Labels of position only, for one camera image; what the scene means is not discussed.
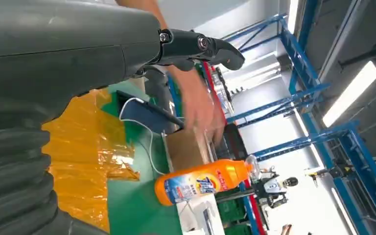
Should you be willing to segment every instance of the bottle label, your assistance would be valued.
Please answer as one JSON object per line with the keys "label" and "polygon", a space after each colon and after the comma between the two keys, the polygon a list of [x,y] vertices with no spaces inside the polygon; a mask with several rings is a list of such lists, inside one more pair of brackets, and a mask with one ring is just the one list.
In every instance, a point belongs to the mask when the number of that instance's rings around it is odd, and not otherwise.
{"label": "bottle label", "polygon": [[216,175],[195,172],[165,180],[165,192],[174,204],[227,189],[219,170]]}

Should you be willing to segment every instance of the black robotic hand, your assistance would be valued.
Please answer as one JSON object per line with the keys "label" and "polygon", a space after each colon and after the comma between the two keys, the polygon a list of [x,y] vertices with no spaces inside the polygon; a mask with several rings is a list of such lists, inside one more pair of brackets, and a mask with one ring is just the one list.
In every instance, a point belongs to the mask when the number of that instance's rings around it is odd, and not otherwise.
{"label": "black robotic hand", "polygon": [[165,29],[160,32],[160,40],[160,54],[151,64],[175,65],[183,71],[191,70],[195,60],[222,64],[230,70],[244,64],[244,56],[230,43],[200,33]]}

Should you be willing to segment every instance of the green crate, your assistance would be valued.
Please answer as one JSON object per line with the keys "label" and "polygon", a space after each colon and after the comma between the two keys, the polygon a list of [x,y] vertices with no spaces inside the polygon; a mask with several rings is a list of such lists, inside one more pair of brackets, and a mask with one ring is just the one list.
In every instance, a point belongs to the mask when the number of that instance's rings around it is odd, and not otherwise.
{"label": "green crate", "polygon": [[226,235],[252,235],[247,224],[238,224],[224,229]]}
{"label": "green crate", "polygon": [[221,202],[217,206],[223,223],[243,219],[246,213],[242,199]]}

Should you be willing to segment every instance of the human hand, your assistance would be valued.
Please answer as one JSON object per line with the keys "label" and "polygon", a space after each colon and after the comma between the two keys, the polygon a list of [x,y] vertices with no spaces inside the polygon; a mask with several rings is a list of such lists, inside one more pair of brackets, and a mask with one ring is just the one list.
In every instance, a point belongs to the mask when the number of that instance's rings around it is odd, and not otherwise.
{"label": "human hand", "polygon": [[207,131],[214,143],[219,143],[224,132],[225,118],[221,108],[214,105],[198,73],[194,70],[180,71],[176,67],[168,70],[182,93],[186,129],[195,127],[200,132]]}

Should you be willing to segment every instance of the shelving rack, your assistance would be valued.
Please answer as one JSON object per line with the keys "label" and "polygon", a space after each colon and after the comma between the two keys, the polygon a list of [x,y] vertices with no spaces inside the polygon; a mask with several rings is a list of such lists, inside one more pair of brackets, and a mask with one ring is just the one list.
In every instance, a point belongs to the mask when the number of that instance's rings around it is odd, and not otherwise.
{"label": "shelving rack", "polygon": [[[356,176],[352,179],[334,179],[333,182],[335,184],[336,191],[338,192],[339,197],[342,200],[357,233],[360,235],[373,234],[367,224],[368,222],[376,223],[376,218],[371,218],[369,215],[365,215],[361,212],[360,206],[357,205],[357,201],[355,201],[352,192],[348,189],[349,187],[347,183],[349,180],[361,182],[360,185],[367,192],[367,196],[372,201],[372,206],[376,211],[376,164],[371,153],[368,151],[367,147],[362,141],[362,138],[359,136],[356,130],[356,122],[349,122],[330,129],[322,130],[314,120],[311,109],[320,99],[322,90],[327,88],[328,84],[320,83],[318,74],[302,49],[301,44],[306,44],[307,32],[301,32],[300,40],[298,42],[296,37],[288,31],[285,18],[286,15],[271,17],[270,19],[250,26],[246,30],[233,33],[229,37],[225,38],[225,40],[230,42],[239,37],[253,33],[246,43],[239,47],[241,52],[246,52],[272,40],[280,39],[290,60],[293,63],[291,82],[294,82],[295,79],[300,79],[303,91],[297,92],[294,84],[293,86],[291,84],[289,87],[291,97],[252,109],[243,114],[228,118],[227,121],[234,122],[239,119],[245,119],[244,123],[238,125],[238,128],[242,128],[279,114],[291,112],[295,108],[299,109],[304,107],[305,111],[302,113],[302,120],[308,129],[308,137],[298,138],[296,140],[256,152],[254,155],[259,161],[263,161],[314,144],[320,153],[320,157],[322,158],[325,167],[332,168],[334,167],[334,156],[325,142],[330,140],[338,142],[344,149],[345,155],[351,161],[351,164],[356,171]],[[308,26],[308,21],[311,21],[310,12],[305,12],[303,26]],[[270,24],[278,24],[280,26],[277,35],[249,46],[248,44],[252,41],[252,39]],[[276,106],[277,108],[268,114],[262,115],[261,117],[253,120],[247,120],[247,117],[251,114]],[[240,185],[241,190],[245,190],[247,187],[249,186]],[[255,218],[255,215],[249,215],[249,218]],[[253,229],[253,225],[252,231],[255,235],[262,234],[261,232],[256,231],[256,229]]]}

